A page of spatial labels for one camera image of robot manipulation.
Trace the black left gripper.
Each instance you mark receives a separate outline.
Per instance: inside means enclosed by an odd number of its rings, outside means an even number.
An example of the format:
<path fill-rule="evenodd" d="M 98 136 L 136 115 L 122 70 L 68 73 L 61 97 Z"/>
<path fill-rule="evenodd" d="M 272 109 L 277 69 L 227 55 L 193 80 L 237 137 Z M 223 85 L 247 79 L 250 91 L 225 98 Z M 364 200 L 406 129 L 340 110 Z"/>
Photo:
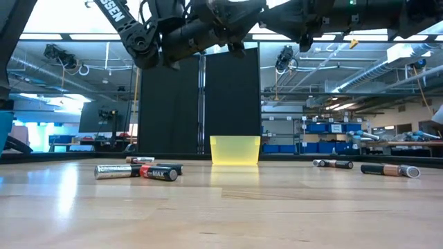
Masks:
<path fill-rule="evenodd" d="M 265 0 L 193 1 L 193 13 L 202 22 L 209 24 L 219 43 L 227 44 L 228 52 L 234 57 L 245 56 L 242 40 L 258 22 L 258 16 L 264 8 L 266 8 Z"/>

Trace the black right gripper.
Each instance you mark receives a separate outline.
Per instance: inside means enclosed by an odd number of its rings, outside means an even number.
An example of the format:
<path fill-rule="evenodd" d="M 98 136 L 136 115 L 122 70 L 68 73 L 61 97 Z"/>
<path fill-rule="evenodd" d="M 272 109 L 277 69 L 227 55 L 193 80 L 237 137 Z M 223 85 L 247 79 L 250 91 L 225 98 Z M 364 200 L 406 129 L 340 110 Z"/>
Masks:
<path fill-rule="evenodd" d="M 259 25 L 293 41 L 300 52 L 309 50 L 313 37 L 347 30 L 346 0 L 290 0 L 259 14 Z"/>

